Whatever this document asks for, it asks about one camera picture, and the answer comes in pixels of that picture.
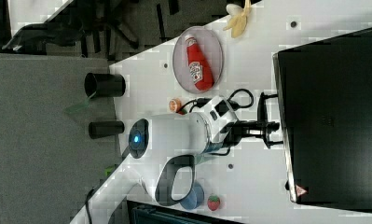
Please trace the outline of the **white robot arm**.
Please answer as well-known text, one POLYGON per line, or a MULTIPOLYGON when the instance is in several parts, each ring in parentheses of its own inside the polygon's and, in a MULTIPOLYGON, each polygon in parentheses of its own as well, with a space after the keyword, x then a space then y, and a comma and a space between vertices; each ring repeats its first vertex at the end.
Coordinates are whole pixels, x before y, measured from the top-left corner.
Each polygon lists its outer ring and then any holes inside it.
POLYGON ((192 189, 196 156, 236 146, 245 137, 265 137, 268 123, 240 120, 235 114, 238 108, 217 96, 196 112, 137 120, 129 131, 129 155, 100 194, 120 202, 140 185, 160 205, 179 203, 192 189))

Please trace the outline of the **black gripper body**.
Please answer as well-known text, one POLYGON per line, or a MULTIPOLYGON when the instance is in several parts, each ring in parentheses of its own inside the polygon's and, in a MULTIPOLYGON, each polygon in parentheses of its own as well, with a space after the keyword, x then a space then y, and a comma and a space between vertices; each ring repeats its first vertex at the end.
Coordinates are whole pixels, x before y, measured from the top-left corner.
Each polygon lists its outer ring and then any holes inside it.
POLYGON ((224 139, 225 147, 236 146, 242 138, 255 137, 263 139, 265 135, 263 126, 257 121, 231 122, 225 126, 224 132, 226 133, 224 139))

